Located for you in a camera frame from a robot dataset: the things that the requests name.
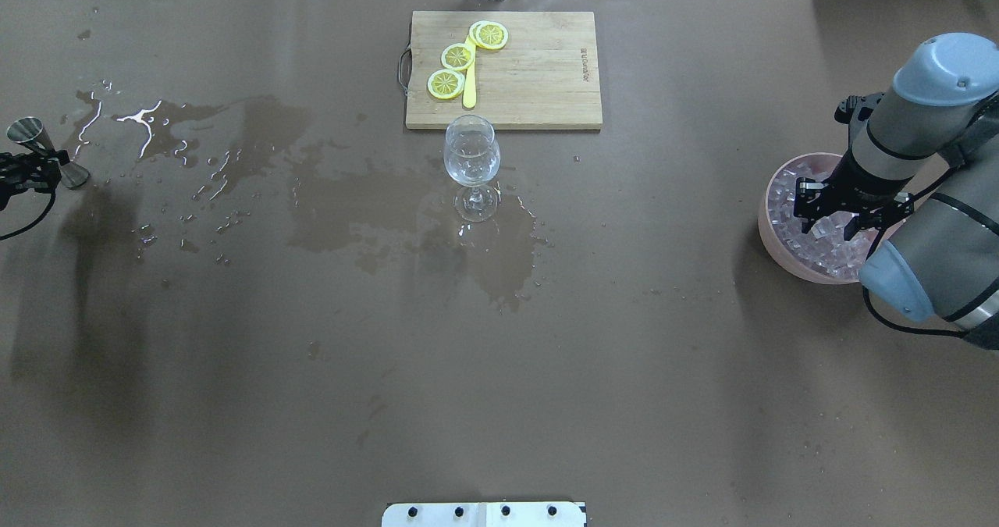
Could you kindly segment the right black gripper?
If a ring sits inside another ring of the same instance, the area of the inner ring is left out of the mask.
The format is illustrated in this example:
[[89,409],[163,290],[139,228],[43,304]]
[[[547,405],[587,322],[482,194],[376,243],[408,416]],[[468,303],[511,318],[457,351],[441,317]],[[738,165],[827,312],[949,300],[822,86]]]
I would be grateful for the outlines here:
[[911,179],[885,180],[850,170],[834,171],[823,182],[799,177],[795,180],[793,217],[815,223],[836,212],[853,212],[843,229],[843,241],[852,242],[861,233],[878,230],[878,213],[874,211],[893,202]]

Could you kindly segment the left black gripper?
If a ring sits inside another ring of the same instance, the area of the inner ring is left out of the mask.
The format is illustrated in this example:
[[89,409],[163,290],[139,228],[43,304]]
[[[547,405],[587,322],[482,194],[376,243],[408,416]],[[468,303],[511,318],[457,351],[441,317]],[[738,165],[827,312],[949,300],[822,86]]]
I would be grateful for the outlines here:
[[[66,150],[36,150],[28,153],[32,162],[57,162],[59,167],[71,163]],[[39,194],[54,194],[62,182],[61,176],[31,176],[32,167],[19,155],[1,153],[1,200],[0,209],[5,210],[12,197],[32,190]]]

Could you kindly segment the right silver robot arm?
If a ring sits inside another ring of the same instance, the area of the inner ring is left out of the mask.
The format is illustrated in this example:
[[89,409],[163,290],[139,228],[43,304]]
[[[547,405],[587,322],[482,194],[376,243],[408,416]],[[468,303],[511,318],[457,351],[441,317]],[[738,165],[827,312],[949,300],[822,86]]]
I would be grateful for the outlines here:
[[888,90],[842,100],[847,147],[824,180],[795,182],[793,215],[809,232],[838,212],[845,240],[875,230],[859,269],[872,297],[936,335],[997,350],[997,44],[946,33],[921,43]]

